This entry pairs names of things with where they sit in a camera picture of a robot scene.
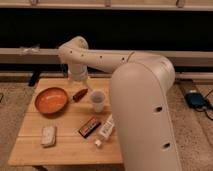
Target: orange bowl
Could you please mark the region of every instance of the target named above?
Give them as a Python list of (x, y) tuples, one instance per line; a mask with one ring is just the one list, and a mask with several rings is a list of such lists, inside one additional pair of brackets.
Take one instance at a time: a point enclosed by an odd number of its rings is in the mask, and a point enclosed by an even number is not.
[(59, 112), (68, 103), (68, 95), (62, 88), (51, 87), (43, 90), (35, 99), (35, 107), (42, 114)]

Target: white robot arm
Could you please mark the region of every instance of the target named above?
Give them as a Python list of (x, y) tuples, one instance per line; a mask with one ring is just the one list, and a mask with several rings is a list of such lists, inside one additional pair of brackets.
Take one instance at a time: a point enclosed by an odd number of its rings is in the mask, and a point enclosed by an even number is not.
[(171, 62), (137, 51), (89, 50), (76, 37), (59, 47), (75, 81), (86, 81), (87, 66), (113, 73), (110, 105), (126, 171), (181, 171), (166, 92), (173, 85)]

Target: gray floor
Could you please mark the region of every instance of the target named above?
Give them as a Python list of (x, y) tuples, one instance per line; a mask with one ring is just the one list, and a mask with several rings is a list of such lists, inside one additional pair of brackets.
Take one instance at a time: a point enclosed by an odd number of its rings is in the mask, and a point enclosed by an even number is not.
[[(8, 157), (22, 123), (25, 110), (31, 100), (34, 87), (28, 87), (29, 75), (20, 79), (0, 76), (0, 92), (4, 93), (0, 103), (0, 171), (32, 171), (32, 167), (10, 167)], [(203, 94), (213, 88), (212, 84), (198, 86)], [(213, 94), (209, 96), (213, 103)], [(189, 109), (178, 85), (168, 92), (168, 105), (174, 126), (183, 171), (213, 170), (213, 121), (203, 113)], [(122, 165), (93, 166), (49, 166), (53, 171), (124, 171)]]

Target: wooden table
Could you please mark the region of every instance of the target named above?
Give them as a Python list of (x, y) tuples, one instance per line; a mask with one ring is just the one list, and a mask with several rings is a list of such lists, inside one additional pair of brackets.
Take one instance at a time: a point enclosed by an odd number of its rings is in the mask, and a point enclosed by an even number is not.
[[(35, 98), (39, 92), (56, 86), (63, 88), (72, 96), (85, 87), (81, 83), (71, 84), (64, 78), (40, 79), (9, 158), (9, 164), (12, 166), (41, 166), (122, 163), (115, 132), (102, 149), (98, 149), (94, 145), (98, 129), (87, 139), (78, 133), (79, 128), (91, 117), (97, 116), (104, 123), (111, 114), (108, 84), (109, 79), (89, 79), (89, 85), (92, 88), (102, 89), (107, 95), (104, 111), (101, 114), (94, 112), (87, 93), (78, 103), (69, 103), (63, 111), (47, 118), (38, 113), (34, 106)], [(45, 125), (57, 126), (57, 142), (54, 147), (42, 148), (41, 146), (41, 132)]]

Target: plastic cup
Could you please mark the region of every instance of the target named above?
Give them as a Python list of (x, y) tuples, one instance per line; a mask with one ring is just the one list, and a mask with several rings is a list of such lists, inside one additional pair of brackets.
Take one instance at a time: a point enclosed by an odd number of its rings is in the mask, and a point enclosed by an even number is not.
[(90, 101), (95, 112), (100, 113), (104, 108), (105, 94), (101, 90), (93, 90), (90, 94)]

